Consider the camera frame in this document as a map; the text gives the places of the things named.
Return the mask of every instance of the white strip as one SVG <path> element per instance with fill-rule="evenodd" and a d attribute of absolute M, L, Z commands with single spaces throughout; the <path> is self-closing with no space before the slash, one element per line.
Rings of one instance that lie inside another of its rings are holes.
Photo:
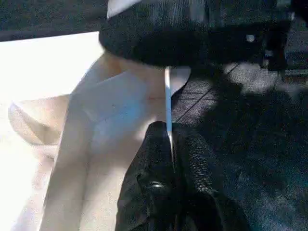
<path fill-rule="evenodd" d="M 173 137 L 172 137 L 172 115 L 171 115 L 171 89 L 170 89 L 170 67 L 165 69 L 165 94 L 166 94 L 166 124 L 167 133 L 170 140 L 171 158 L 174 169 L 174 156 L 173 156 Z"/>
<path fill-rule="evenodd" d="M 107 18 L 111 18 L 124 10 L 127 10 L 132 5 L 140 2 L 141 0 L 109 0 Z"/>

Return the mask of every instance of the car floor mat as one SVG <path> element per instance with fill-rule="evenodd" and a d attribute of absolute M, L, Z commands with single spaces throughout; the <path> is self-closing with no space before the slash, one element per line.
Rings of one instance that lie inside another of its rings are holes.
<path fill-rule="evenodd" d="M 213 185 L 252 230 L 308 227 L 308 89 L 250 64 L 202 66 L 172 97 L 173 122 L 193 126 L 218 157 Z"/>

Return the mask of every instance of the black carpet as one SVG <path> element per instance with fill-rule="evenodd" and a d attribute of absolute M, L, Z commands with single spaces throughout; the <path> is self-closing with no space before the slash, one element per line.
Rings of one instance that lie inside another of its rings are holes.
<path fill-rule="evenodd" d="M 308 228 L 308 89 L 247 64 L 192 71 L 172 98 L 173 122 L 194 126 L 218 157 L 215 187 L 254 231 Z"/>

